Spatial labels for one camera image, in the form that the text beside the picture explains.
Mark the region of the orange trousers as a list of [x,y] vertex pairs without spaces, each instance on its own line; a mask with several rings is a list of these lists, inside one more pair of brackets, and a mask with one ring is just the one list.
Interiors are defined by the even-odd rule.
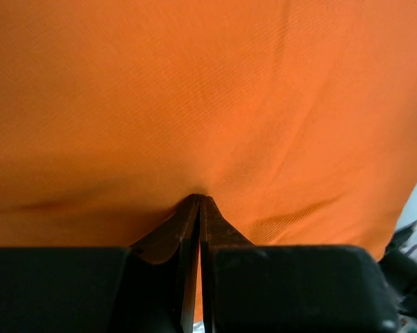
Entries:
[[417,1],[0,1],[0,247],[128,246],[190,194],[380,259],[417,183]]

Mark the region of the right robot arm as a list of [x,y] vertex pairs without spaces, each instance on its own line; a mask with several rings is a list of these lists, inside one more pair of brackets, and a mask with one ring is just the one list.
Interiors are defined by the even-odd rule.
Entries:
[[399,332],[417,332],[417,261],[412,254],[417,244],[409,240],[417,230],[417,220],[395,231],[380,260],[389,290],[397,303]]

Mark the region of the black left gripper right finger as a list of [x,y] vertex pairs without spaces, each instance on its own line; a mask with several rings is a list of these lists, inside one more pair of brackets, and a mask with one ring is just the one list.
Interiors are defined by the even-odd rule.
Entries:
[[378,263],[356,246],[256,246],[200,205],[206,332],[397,332]]

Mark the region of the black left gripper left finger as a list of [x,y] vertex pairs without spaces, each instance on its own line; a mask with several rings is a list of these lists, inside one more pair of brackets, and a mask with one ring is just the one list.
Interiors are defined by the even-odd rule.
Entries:
[[199,205],[129,247],[0,248],[0,332],[191,332]]

